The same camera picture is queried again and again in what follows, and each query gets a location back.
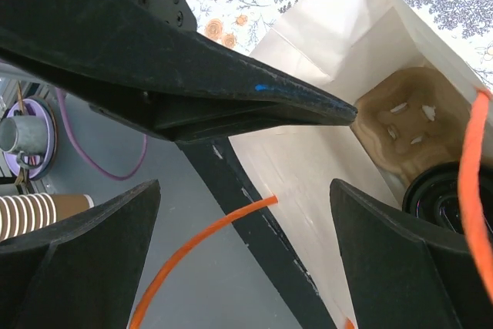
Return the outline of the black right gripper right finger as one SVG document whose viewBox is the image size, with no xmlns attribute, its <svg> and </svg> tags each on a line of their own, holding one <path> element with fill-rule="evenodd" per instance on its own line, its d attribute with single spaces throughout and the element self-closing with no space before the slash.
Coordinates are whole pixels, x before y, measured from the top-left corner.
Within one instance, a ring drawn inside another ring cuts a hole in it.
<svg viewBox="0 0 493 329">
<path fill-rule="evenodd" d="M 492 303 L 465 238 L 343 180 L 330 208 L 360 328 L 490 328 Z"/>
</svg>

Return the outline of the brown paper gift bag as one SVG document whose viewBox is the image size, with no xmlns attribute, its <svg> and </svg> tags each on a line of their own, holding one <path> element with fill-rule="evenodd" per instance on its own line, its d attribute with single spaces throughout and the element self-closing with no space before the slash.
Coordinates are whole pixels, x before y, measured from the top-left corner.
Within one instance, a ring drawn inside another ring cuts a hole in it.
<svg viewBox="0 0 493 329">
<path fill-rule="evenodd" d="M 438 70 L 469 104 L 483 83 L 404 0 L 299 0 L 250 55 L 354 105 L 388 76 L 413 67 Z M 336 326 L 345 317 L 357 320 L 330 208 L 331 182 L 343 180 L 402 212 L 410 186 L 372 161 L 351 126 L 280 126 L 229 138 L 259 194 L 277 196 L 279 203 L 267 209 Z"/>
</svg>

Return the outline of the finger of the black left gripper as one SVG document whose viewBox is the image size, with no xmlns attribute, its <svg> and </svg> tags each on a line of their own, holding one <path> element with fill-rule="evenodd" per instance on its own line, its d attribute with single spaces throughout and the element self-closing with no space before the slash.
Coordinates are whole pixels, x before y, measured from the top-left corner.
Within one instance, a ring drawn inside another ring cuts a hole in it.
<svg viewBox="0 0 493 329">
<path fill-rule="evenodd" d="M 349 126 L 349 103 L 133 0 L 1 0 L 1 59 L 175 143 L 278 126 Z"/>
</svg>

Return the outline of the black plastic cup lid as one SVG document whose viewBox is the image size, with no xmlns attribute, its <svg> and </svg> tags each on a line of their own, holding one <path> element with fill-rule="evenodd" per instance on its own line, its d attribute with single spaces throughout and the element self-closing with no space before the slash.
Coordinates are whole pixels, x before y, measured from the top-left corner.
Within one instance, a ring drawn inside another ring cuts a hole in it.
<svg viewBox="0 0 493 329">
<path fill-rule="evenodd" d="M 458 204 L 459 163 L 443 163 L 420 174 L 407 188 L 402 209 L 420 220 L 463 234 Z"/>
</svg>

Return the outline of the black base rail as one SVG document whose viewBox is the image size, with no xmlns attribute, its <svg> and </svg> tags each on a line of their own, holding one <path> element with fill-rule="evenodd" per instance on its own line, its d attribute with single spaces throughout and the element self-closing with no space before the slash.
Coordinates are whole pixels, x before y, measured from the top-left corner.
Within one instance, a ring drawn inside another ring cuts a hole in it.
<svg viewBox="0 0 493 329">
<path fill-rule="evenodd" d="M 224 213 L 261 199 L 227 138 L 179 144 Z M 267 208 L 233 223 L 302 328 L 335 328 L 318 289 Z"/>
</svg>

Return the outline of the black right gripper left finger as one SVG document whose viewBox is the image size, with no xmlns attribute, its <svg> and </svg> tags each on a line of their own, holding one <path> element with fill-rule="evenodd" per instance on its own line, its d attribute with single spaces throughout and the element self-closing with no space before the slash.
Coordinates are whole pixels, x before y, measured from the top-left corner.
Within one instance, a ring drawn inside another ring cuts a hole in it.
<svg viewBox="0 0 493 329">
<path fill-rule="evenodd" d="M 1 243 L 3 328 L 125 328 L 160 205 L 150 180 Z"/>
</svg>

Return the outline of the grey metal mug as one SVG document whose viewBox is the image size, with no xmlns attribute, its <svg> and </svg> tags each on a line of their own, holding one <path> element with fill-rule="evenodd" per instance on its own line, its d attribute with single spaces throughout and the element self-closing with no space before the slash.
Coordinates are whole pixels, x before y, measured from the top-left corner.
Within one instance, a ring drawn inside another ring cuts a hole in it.
<svg viewBox="0 0 493 329">
<path fill-rule="evenodd" d="M 49 144 L 49 129 L 37 116 L 13 116 L 1 121 L 1 151 L 15 155 L 26 170 L 42 165 Z"/>
</svg>

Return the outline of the striped paper cup stack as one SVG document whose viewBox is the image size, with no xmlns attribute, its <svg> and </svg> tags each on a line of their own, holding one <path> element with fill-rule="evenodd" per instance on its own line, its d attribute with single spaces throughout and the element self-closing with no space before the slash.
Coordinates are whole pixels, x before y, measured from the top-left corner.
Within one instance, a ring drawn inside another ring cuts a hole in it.
<svg viewBox="0 0 493 329">
<path fill-rule="evenodd" d="M 1 196 L 1 241 L 50 226 L 95 206 L 86 194 Z"/>
</svg>

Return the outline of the cardboard cup carrier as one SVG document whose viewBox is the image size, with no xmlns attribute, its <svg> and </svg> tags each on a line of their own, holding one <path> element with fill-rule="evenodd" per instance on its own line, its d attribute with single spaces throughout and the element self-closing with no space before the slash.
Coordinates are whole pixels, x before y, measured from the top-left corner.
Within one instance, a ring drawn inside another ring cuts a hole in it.
<svg viewBox="0 0 493 329">
<path fill-rule="evenodd" d="M 404 186 L 461 156 L 470 104 L 436 69 L 397 71 L 355 106 L 354 135 L 372 161 Z"/>
</svg>

